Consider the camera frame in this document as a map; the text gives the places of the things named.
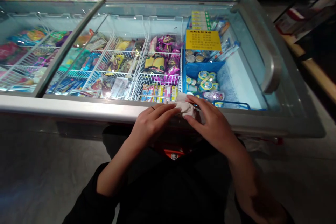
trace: black sleeve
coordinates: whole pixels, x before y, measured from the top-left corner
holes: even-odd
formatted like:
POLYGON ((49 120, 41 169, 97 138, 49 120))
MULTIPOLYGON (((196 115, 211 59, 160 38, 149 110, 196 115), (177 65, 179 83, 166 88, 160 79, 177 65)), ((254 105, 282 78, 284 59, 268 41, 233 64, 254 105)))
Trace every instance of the black sleeve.
MULTIPOLYGON (((240 207, 238 200, 237 200, 237 196, 234 195, 234 202, 236 203, 236 208, 239 212, 240 215, 240 221, 241 224, 257 224, 249 215, 247 215, 242 208, 240 207)), ((283 207, 283 209, 285 210, 286 214, 287 214, 287 222, 286 224, 294 224, 294 220, 291 217, 291 215, 289 214, 289 212, 286 210, 286 208, 283 207)))
POLYGON ((79 195, 70 213, 63 223, 108 223, 114 219, 114 209, 119 203, 118 195, 106 197, 97 193, 97 179, 108 163, 101 164, 93 177, 79 195))

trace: yellow sign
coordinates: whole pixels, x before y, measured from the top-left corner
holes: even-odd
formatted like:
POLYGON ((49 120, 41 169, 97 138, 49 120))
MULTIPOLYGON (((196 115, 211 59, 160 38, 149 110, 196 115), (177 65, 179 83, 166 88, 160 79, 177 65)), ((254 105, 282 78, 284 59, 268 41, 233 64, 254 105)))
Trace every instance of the yellow sign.
POLYGON ((221 51, 221 39, 218 31, 187 30, 187 50, 221 51))

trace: person's left hand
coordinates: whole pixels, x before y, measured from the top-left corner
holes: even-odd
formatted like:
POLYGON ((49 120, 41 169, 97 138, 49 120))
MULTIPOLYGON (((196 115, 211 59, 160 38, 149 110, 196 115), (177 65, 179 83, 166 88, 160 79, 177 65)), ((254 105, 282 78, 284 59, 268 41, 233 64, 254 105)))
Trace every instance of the person's left hand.
POLYGON ((155 104, 154 109, 152 107, 145 109, 136 119, 132 132, 125 143, 140 152, 151 144, 151 140, 155 139, 163 130, 170 118, 181 112, 181 109, 175 107, 176 103, 155 104))

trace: hand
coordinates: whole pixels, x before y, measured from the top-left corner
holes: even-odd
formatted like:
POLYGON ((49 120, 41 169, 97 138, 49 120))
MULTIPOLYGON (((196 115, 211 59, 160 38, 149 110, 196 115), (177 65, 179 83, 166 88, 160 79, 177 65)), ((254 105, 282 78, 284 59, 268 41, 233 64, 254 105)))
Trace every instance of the hand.
POLYGON ((196 96, 187 95, 186 102, 197 104, 202 110, 206 122, 203 125, 190 115, 184 116, 184 119, 213 147, 227 155, 232 144, 235 145, 238 140, 225 116, 212 103, 196 96))
POLYGON ((152 140, 163 130, 167 122, 174 115, 181 112, 176 103, 156 104, 145 109, 135 121, 130 136, 126 139, 134 150, 140 152, 151 144, 152 140))

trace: freezer glass lid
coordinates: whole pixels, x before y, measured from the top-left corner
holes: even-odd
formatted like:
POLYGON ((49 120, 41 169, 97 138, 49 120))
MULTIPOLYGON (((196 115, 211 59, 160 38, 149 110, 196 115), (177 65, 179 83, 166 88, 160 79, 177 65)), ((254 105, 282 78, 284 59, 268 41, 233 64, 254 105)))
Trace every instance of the freezer glass lid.
POLYGON ((0 2, 0 92, 33 93, 94 3, 0 2))

